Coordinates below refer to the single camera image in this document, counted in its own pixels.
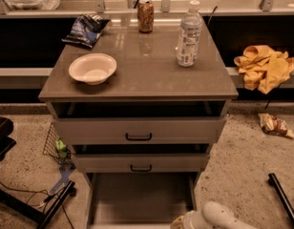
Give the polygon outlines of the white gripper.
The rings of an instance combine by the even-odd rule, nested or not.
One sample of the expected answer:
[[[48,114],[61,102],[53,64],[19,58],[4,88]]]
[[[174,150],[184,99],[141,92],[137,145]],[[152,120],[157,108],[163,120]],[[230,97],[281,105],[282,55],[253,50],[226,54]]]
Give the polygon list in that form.
[[[206,229],[206,225],[201,212],[190,211],[176,218],[171,223],[170,229]]]

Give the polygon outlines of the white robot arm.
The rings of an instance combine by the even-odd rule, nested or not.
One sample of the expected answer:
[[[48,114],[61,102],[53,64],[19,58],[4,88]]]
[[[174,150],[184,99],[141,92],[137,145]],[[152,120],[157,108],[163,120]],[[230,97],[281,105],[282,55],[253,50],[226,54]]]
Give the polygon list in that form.
[[[207,201],[200,211],[189,211],[176,218],[170,229],[257,229],[234,216],[228,207]]]

